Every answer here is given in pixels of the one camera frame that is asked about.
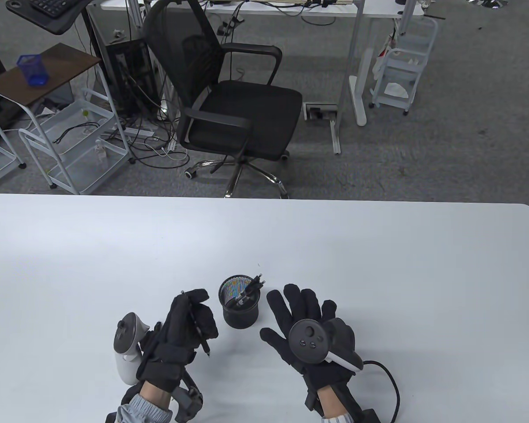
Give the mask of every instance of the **power strip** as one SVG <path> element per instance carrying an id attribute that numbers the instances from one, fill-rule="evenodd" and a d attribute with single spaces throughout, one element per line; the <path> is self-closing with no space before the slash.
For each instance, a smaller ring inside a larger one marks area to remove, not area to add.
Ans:
<path id="1" fill-rule="evenodd" d="M 153 137 L 154 132 L 153 131 L 145 131 L 144 129 L 134 129 L 134 128 L 126 128 L 124 131 L 127 135 L 130 137 Z"/>

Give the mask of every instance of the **wooden side table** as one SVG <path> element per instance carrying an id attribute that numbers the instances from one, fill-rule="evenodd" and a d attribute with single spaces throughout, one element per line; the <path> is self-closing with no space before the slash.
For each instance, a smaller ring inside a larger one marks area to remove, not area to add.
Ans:
<path id="1" fill-rule="evenodd" d="M 135 163 L 104 73 L 99 66 L 101 60 L 65 44 L 57 44 L 49 48 L 41 53 L 41 59 L 49 74 L 47 84 L 42 87 L 31 87 L 21 70 L 13 68 L 0 75 L 0 96 L 19 105 L 35 125 L 31 131 L 20 129 L 19 137 L 49 187 L 53 189 L 61 186 L 76 195 L 89 194 L 126 160 Z M 53 117 L 39 123 L 29 106 L 90 68 L 95 68 L 100 76 L 106 95 L 89 88 L 84 88 L 83 93 L 107 101 L 110 110 L 86 100 L 76 100 Z M 114 125 L 123 141 L 123 148 L 100 137 L 102 133 L 110 131 Z M 97 162 L 95 153 L 97 143 L 104 147 L 107 154 L 106 161 L 102 164 Z M 50 171 L 45 171 L 34 149 L 53 157 L 57 165 Z"/>

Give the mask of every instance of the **black mesh pen holder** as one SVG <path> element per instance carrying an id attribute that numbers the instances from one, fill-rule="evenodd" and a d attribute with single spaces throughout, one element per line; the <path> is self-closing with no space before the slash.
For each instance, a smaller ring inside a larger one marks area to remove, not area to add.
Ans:
<path id="1" fill-rule="evenodd" d="M 259 316 L 259 299 L 261 291 L 257 290 L 241 306 L 231 307 L 232 300 L 240 295 L 253 278 L 246 275 L 235 275 L 227 278 L 220 285 L 218 296 L 224 308 L 224 320 L 235 329 L 246 329 L 256 322 Z"/>

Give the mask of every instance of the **pen holder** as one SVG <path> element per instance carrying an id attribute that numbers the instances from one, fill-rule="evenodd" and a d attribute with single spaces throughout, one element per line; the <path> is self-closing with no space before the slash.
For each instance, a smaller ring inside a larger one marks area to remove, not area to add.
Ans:
<path id="1" fill-rule="evenodd" d="M 40 54 L 20 56 L 16 64 L 21 69 L 29 86 L 41 87 L 49 81 L 49 74 L 43 65 Z"/>
<path id="2" fill-rule="evenodd" d="M 220 285 L 218 297 L 224 308 L 224 320 L 234 329 L 246 329 L 257 321 L 259 316 L 259 300 L 261 291 L 257 290 L 254 298 L 247 300 L 240 308 L 227 308 L 226 304 L 238 296 L 253 278 L 245 275 L 235 275 L 227 278 Z"/>

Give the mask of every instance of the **blue pen holder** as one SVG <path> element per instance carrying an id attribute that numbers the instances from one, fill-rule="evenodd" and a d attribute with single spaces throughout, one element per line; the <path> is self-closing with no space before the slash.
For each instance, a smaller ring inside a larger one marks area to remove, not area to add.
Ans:
<path id="1" fill-rule="evenodd" d="M 21 69 L 29 86 L 41 87 L 49 81 L 49 74 L 43 65 L 40 54 L 20 56 L 17 66 Z"/>

